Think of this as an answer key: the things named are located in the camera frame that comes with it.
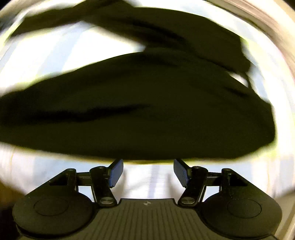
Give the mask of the checkered bed sheet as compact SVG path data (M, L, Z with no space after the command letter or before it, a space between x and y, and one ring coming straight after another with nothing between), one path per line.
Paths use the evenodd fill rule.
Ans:
M209 171L229 167L270 196L294 190L294 79L282 51L265 33L231 13L203 1L137 1L139 6L170 8L205 16L244 39L247 56L254 62L251 78L258 94L275 108L277 139L236 160L191 160ZM1 92L27 86L45 75L62 73L141 46L115 37L86 23L9 39L25 16L21 13L11 27L1 32ZM81 159L67 155L23 150L1 144L1 180L11 188L29 193L64 169L88 171L102 159ZM112 190L116 198L179 198L183 188L173 172L172 162L127 162Z

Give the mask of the black trousers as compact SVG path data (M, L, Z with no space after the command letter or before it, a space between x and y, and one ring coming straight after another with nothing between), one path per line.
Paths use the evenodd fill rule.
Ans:
M126 160L235 159L275 139L235 33L202 16L84 1L26 17L14 35L78 20L145 45L1 97L1 141Z

